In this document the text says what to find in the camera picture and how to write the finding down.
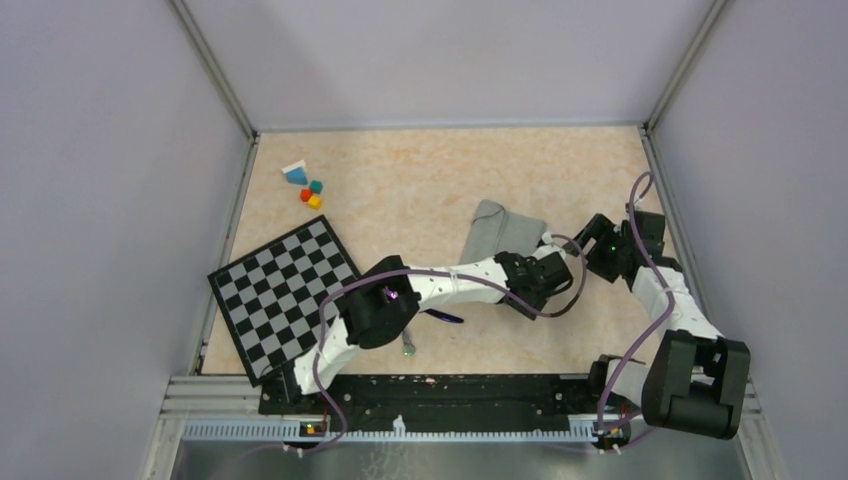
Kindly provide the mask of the grey cloth napkin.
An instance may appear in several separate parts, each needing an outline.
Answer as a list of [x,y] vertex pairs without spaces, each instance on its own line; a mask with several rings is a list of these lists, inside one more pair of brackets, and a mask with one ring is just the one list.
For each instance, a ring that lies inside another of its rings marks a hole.
[[481,200],[471,220],[459,263],[468,264],[500,252],[529,256],[547,231],[547,223],[506,209],[491,200]]

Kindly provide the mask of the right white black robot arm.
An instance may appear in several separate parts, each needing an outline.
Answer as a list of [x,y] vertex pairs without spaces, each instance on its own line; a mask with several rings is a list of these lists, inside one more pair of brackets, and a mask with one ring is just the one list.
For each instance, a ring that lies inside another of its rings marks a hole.
[[600,356],[586,397],[600,412],[627,399],[651,426],[728,440],[739,427],[751,353],[703,314],[681,265],[664,253],[665,226],[658,213],[637,211],[620,224],[596,214],[577,235],[589,271],[610,283],[623,279],[661,336],[649,365]]

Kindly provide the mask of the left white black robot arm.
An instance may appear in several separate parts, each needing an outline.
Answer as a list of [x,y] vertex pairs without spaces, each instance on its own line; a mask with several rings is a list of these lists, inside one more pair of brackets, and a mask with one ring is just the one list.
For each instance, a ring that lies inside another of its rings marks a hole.
[[316,344],[284,369],[283,401],[297,413],[319,404],[321,392],[355,356],[401,336],[424,310],[465,303],[505,304],[534,320],[548,301],[573,284],[558,247],[522,256],[500,252],[447,267],[416,267],[398,255],[362,278],[329,293],[319,304]]

